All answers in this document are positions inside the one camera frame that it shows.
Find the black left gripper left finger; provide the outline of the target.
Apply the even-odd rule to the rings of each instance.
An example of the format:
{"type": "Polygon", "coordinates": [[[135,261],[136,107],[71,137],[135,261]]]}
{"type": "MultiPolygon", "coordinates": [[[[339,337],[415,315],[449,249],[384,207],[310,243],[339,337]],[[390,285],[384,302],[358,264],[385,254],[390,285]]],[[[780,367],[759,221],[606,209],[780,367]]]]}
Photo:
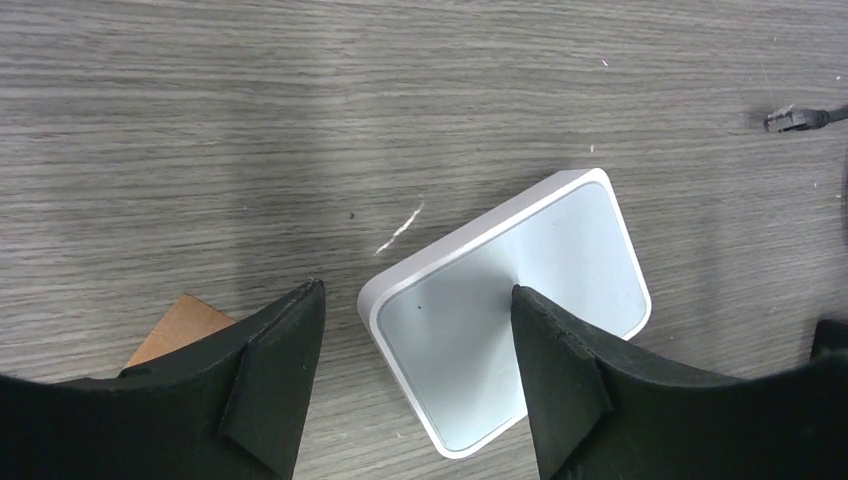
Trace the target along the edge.
{"type": "Polygon", "coordinates": [[[5,479],[289,479],[325,328],[307,281],[109,379],[1,380],[5,479]]]}

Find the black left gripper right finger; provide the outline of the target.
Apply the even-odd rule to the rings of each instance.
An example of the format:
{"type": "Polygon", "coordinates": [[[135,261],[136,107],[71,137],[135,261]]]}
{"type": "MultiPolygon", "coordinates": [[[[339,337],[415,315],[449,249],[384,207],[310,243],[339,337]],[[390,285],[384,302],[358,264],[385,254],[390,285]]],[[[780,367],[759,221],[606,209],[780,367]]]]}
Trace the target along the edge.
{"type": "Polygon", "coordinates": [[[741,379],[672,361],[525,286],[511,325],[543,479],[843,479],[847,358],[741,379]]]}

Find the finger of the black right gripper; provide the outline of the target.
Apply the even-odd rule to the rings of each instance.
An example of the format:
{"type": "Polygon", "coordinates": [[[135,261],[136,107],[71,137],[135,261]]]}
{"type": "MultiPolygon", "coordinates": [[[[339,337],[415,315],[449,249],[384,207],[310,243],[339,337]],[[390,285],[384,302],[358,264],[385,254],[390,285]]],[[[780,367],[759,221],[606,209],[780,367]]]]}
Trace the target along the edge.
{"type": "Polygon", "coordinates": [[[847,321],[821,319],[816,323],[809,359],[839,356],[847,358],[847,321]]]}

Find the white box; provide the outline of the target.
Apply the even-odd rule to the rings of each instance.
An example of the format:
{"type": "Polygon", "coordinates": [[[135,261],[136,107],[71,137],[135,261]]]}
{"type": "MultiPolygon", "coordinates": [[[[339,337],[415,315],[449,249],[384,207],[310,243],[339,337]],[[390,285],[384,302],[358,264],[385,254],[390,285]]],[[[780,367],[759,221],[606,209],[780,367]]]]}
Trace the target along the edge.
{"type": "Polygon", "coordinates": [[[511,291],[631,339],[652,300],[607,173],[562,170],[370,279],[357,310],[435,449],[468,457],[526,414],[511,291]]]}

